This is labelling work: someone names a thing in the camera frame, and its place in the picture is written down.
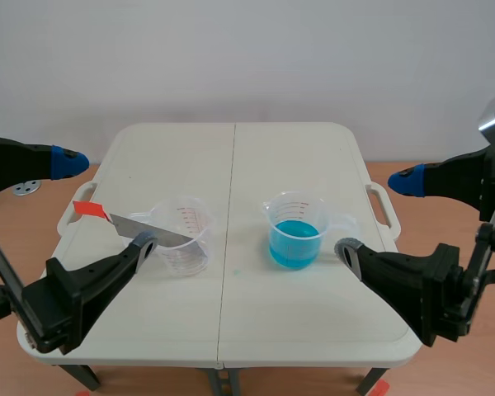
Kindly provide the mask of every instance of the white folding table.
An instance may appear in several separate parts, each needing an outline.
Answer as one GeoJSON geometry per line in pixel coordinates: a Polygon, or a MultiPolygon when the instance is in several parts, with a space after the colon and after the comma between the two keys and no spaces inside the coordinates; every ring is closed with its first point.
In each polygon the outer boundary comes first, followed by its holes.
{"type": "MultiPolygon", "coordinates": [[[[318,260],[301,271],[276,265],[267,251],[262,202],[280,191],[308,191],[335,212],[353,216],[360,239],[376,251],[396,251],[400,227],[389,198],[370,181],[352,133],[331,123],[139,124],[121,131],[92,181],[73,200],[111,213],[150,210],[177,195],[197,196],[216,217],[208,268],[193,277],[168,274],[152,255],[94,325],[83,344],[63,356],[28,354],[61,365],[90,389],[87,365],[169,365],[206,369],[219,393],[217,370],[254,366],[376,368],[402,365],[420,342],[407,324],[337,260],[343,232],[324,239],[318,260]],[[384,207],[375,220],[367,191],[384,207]]],[[[68,206],[54,252],[77,269],[120,252],[120,237],[98,218],[72,223],[68,206]]]]}

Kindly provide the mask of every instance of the knife blade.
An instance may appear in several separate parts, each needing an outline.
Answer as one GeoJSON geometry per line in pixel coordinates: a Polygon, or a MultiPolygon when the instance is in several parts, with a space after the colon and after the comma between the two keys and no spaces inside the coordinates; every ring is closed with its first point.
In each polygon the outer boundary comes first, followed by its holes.
{"type": "MultiPolygon", "coordinates": [[[[194,238],[181,235],[180,233],[174,233],[166,229],[154,227],[150,224],[140,223],[139,221],[127,219],[126,217],[119,216],[117,214],[110,213],[112,224],[114,224],[115,230],[121,237],[135,238],[143,231],[149,231],[153,233],[158,239],[158,245],[165,248],[174,248],[181,246],[194,240],[194,238]]],[[[191,243],[179,250],[194,255],[205,255],[205,252],[198,243],[191,243]]]]}

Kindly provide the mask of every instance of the blue liquid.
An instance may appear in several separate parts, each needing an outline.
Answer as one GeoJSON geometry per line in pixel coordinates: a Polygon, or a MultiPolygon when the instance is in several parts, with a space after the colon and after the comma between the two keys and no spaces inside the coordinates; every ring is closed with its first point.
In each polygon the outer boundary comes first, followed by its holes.
{"type": "MultiPolygon", "coordinates": [[[[314,226],[298,220],[286,220],[276,226],[280,231],[294,237],[307,238],[319,235],[314,226]]],[[[288,238],[271,229],[270,253],[275,260],[288,268],[300,270],[313,262],[319,254],[321,238],[308,240],[288,238]]]]}

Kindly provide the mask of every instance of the table handle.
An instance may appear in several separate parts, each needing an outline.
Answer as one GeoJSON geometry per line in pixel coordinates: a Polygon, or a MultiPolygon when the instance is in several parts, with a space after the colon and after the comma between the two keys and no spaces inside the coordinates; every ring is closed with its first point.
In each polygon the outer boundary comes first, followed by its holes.
{"type": "Polygon", "coordinates": [[[398,216],[394,211],[389,194],[387,194],[387,191],[381,185],[373,181],[365,187],[367,191],[374,194],[376,198],[378,198],[379,205],[381,206],[381,209],[385,214],[385,218],[387,219],[390,234],[393,237],[393,240],[396,241],[402,233],[402,226],[400,225],[398,216]]]}
{"type": "Polygon", "coordinates": [[[82,186],[80,186],[77,191],[75,191],[72,200],[69,202],[66,210],[57,223],[57,232],[61,237],[64,235],[64,232],[66,231],[68,225],[78,220],[78,218],[74,219],[76,215],[75,209],[73,208],[73,202],[75,200],[90,200],[96,188],[97,183],[95,181],[87,181],[82,186]]]}

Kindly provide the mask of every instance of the measuring cup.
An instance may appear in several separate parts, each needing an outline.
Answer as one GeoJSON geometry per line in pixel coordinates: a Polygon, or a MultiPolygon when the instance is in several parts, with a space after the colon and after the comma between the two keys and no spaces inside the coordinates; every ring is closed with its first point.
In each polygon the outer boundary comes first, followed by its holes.
{"type": "Polygon", "coordinates": [[[326,203],[302,191],[281,192],[263,204],[270,223],[270,253],[282,266],[300,270],[318,256],[329,229],[350,229],[357,237],[357,223],[350,216],[333,215],[326,203]]]}
{"type": "Polygon", "coordinates": [[[192,276],[207,267],[210,256],[210,229],[215,219],[204,202],[191,196],[162,200],[150,212],[133,213],[129,219],[192,238],[174,247],[160,246],[159,253],[168,270],[175,276],[192,276]]]}

